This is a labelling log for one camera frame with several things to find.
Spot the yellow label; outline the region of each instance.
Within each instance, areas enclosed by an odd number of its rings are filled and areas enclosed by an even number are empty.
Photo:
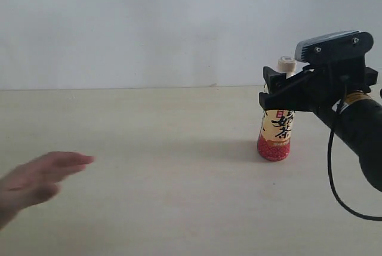
[[[340,110],[340,113],[342,113],[351,104],[354,104],[357,101],[366,100],[366,99],[371,99],[371,97],[369,95],[365,94],[364,92],[361,92],[361,91],[357,91],[357,92],[354,92],[354,93],[347,95],[345,100],[344,100],[344,104]],[[335,104],[332,106],[333,111],[335,111],[335,112],[337,111],[337,107],[340,104],[340,101],[341,100],[335,102]]]
[[[288,144],[294,115],[294,111],[288,110],[264,111],[260,134],[271,146]]]

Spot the bottle cap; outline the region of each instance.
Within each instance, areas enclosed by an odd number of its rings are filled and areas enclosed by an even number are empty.
[[[278,72],[294,73],[296,71],[296,60],[289,56],[282,56],[278,62]]]

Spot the hand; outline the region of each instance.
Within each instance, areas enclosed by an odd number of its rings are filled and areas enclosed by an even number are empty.
[[[22,209],[53,198],[60,191],[59,182],[83,171],[93,160],[80,153],[51,152],[0,179],[0,229]]]

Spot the beige table surface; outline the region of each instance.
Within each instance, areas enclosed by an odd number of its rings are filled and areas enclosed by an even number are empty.
[[[259,90],[0,92],[3,173],[50,150],[97,157],[0,232],[0,255],[381,255],[382,224],[331,194],[329,130],[313,114],[297,113],[287,160],[259,157]],[[333,161],[343,199],[382,215],[338,139]]]

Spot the bottle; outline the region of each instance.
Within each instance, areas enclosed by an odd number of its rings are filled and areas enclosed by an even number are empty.
[[[278,61],[277,71],[286,73],[289,78],[294,75],[296,61],[292,57],[283,56]],[[291,133],[295,111],[269,110],[263,112],[263,120],[257,140],[258,153],[268,161],[286,159],[291,149]]]

